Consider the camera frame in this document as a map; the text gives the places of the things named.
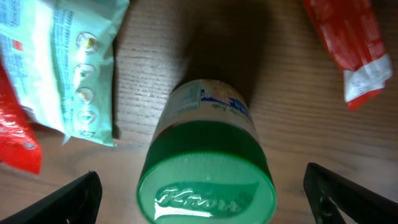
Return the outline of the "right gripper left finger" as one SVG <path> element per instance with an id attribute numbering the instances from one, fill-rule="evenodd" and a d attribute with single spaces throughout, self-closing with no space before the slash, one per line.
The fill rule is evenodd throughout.
<path id="1" fill-rule="evenodd" d="M 31 206 L 1 220 L 1 223 L 95 223 L 102 194 L 98 174 L 89 171 Z"/>

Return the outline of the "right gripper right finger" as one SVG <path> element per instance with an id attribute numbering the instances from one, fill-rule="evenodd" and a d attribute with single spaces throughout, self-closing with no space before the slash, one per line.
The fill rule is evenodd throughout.
<path id="1" fill-rule="evenodd" d="M 317 224 L 344 223 L 344 212 L 356 223 L 397 223 L 397 203 L 316 163 L 307 165 L 303 187 Z"/>

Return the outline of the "red snack packet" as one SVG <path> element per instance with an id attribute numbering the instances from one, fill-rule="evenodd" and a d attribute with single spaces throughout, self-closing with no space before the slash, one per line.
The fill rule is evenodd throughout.
<path id="1" fill-rule="evenodd" d="M 40 174 L 42 151 L 11 86 L 1 68 L 1 162 Z"/>

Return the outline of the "green-lid white jar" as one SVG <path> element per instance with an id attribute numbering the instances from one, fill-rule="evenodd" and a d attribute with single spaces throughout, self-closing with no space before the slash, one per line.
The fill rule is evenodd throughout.
<path id="1" fill-rule="evenodd" d="M 277 195 L 243 97 L 218 80 L 176 88 L 137 185 L 151 223 L 268 223 Z"/>

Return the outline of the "teal white snack packet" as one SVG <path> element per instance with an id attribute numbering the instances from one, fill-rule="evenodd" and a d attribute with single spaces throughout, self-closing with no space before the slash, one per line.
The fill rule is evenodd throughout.
<path id="1" fill-rule="evenodd" d="M 1 59 L 35 122 L 113 145 L 113 42 L 128 0 L 1 0 Z"/>

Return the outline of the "small red wrapper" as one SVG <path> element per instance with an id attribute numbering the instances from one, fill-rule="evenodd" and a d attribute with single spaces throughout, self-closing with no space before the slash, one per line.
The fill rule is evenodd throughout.
<path id="1" fill-rule="evenodd" d="M 343 72 L 350 111 L 384 89 L 393 74 L 370 0 L 304 0 L 308 16 Z"/>

